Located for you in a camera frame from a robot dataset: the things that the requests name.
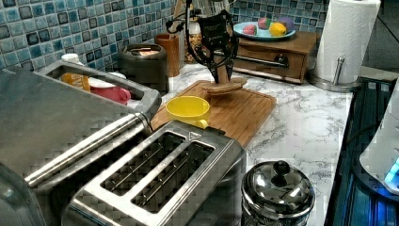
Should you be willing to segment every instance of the yellow bowl handle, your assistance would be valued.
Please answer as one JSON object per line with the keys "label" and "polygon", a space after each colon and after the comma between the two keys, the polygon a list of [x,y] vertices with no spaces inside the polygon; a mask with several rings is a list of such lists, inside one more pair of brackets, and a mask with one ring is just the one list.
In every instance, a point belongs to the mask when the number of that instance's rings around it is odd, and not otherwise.
{"label": "yellow bowl handle", "polygon": [[200,121],[196,121],[196,125],[199,128],[205,129],[206,127],[208,127],[208,122],[205,120],[200,120]]}

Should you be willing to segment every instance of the marble countertop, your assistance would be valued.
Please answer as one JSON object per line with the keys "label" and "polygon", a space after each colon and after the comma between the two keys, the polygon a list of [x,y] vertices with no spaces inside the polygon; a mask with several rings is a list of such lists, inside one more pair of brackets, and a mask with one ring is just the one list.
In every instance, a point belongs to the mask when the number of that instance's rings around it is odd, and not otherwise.
{"label": "marble countertop", "polygon": [[[323,225],[333,186],[351,93],[319,89],[308,83],[287,84],[244,76],[244,88],[276,97],[276,107],[246,147],[247,170],[263,161],[285,160],[304,172],[314,187],[316,202],[308,226]],[[186,65],[169,78],[169,93],[163,104],[198,80],[213,81],[208,69]]]}

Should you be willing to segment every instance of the blue plate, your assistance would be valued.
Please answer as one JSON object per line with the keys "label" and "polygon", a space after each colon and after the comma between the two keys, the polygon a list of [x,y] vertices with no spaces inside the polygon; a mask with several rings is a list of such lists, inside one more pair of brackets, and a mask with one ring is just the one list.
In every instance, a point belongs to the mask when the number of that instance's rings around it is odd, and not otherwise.
{"label": "blue plate", "polygon": [[[257,29],[257,34],[252,36],[252,35],[247,35],[243,33],[243,29],[246,25],[250,25],[250,24],[254,24],[256,25]],[[292,30],[290,32],[288,32],[287,34],[285,34],[284,36],[278,36],[278,37],[273,37],[270,35],[269,30],[262,30],[259,29],[258,27],[258,22],[245,22],[245,23],[240,23],[240,24],[236,24],[234,27],[234,32],[237,33],[240,36],[243,37],[247,37],[249,39],[253,39],[253,40],[280,40],[280,39],[285,39],[288,37],[291,37],[294,35],[295,30]]]}

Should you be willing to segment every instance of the stainless steel canister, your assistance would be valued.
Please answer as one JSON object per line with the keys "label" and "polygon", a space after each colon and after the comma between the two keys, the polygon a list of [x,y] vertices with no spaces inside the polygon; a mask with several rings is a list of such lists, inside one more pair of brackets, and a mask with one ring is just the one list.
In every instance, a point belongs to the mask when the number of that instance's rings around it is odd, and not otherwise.
{"label": "stainless steel canister", "polygon": [[242,226],[306,225],[314,206],[311,182],[284,161],[263,162],[243,178]]}

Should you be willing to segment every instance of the toaster slot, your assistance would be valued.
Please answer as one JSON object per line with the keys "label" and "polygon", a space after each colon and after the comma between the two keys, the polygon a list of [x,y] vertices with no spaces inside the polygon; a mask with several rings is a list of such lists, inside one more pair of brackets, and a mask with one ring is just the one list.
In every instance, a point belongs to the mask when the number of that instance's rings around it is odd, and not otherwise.
{"label": "toaster slot", "polygon": [[183,141],[184,137],[171,133],[163,134],[102,182],[101,186],[119,196],[126,194]]}
{"label": "toaster slot", "polygon": [[132,203],[151,213],[158,213],[213,150],[200,143],[191,143],[132,199]]}

